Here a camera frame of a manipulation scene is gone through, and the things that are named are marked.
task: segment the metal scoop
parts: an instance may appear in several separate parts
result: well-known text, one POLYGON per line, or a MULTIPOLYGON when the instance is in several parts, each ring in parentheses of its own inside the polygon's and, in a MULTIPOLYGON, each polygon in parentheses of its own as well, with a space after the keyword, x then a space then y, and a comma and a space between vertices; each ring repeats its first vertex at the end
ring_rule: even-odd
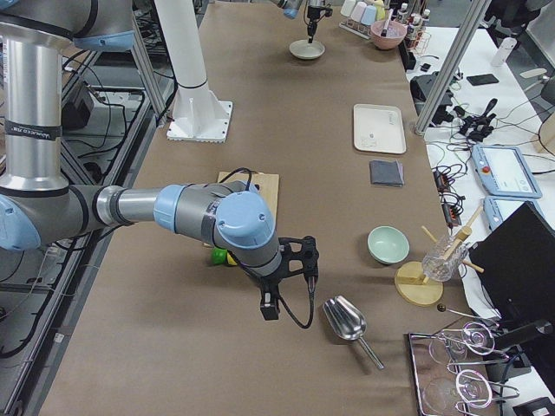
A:
POLYGON ((343 296, 335 296, 323 304, 330 325, 340 338, 347 341, 359 341, 362 348, 369 355, 375 366, 383 370, 385 366, 380 361, 370 345, 362 338, 366 331, 366 319, 360 310, 343 296))

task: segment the scoop handle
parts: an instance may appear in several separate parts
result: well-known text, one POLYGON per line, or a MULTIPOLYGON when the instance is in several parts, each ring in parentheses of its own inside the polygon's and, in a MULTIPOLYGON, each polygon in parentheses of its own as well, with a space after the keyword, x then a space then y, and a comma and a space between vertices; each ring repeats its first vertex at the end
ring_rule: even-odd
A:
POLYGON ((370 348, 370 345, 368 345, 368 343, 364 340, 364 338, 360 337, 358 339, 358 341, 360 342, 360 344, 362 345, 362 348, 364 349, 364 351, 366 352, 366 354, 368 354, 368 356, 372 359, 372 361, 374 362, 375 366, 378 367, 378 370, 383 370, 385 368, 385 366, 383 365, 383 363, 380 361, 380 359, 378 358, 378 356, 375 354, 375 352, 372 350, 372 348, 370 348))

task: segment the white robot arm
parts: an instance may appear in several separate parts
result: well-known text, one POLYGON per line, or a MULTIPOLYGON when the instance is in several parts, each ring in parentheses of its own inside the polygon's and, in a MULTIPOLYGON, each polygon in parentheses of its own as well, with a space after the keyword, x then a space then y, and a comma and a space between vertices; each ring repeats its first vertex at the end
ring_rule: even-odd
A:
POLYGON ((279 282, 303 274, 311 311, 306 325, 297 323, 308 328, 318 276, 316 241, 278 238, 250 181, 126 189, 69 185, 62 176, 61 51, 72 42, 81 49, 130 49, 131 19, 131 0, 0 0, 7 155, 0 177, 0 247, 30 250, 106 226, 155 221, 228 249, 257 282, 266 320, 277 319, 278 303, 284 302, 279 282), (291 243, 301 249, 293 251, 291 243), (291 261, 303 267, 291 271, 291 261))

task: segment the folded cloth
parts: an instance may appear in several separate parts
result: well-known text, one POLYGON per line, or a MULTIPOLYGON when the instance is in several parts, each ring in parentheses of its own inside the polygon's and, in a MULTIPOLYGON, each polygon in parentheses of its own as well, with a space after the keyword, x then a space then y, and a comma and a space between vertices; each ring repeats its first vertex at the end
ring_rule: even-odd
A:
POLYGON ((374 185, 403 186, 402 164, 398 160, 371 160, 370 182, 374 185))

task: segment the blue framed tablet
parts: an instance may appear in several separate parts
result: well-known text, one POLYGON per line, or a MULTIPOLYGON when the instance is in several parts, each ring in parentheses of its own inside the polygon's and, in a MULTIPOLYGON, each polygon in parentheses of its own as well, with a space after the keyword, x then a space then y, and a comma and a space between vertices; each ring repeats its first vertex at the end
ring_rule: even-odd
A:
POLYGON ((516 146, 472 148, 476 172, 486 190, 497 197, 541 198, 542 193, 516 146))
POLYGON ((486 214, 487 222, 489 223, 490 230, 495 230, 503 221, 517 211, 517 209, 525 202, 530 202, 534 208, 543 216, 544 213, 539 208, 535 199, 526 198, 512 198, 512 197, 485 197, 484 198, 484 213, 486 214))

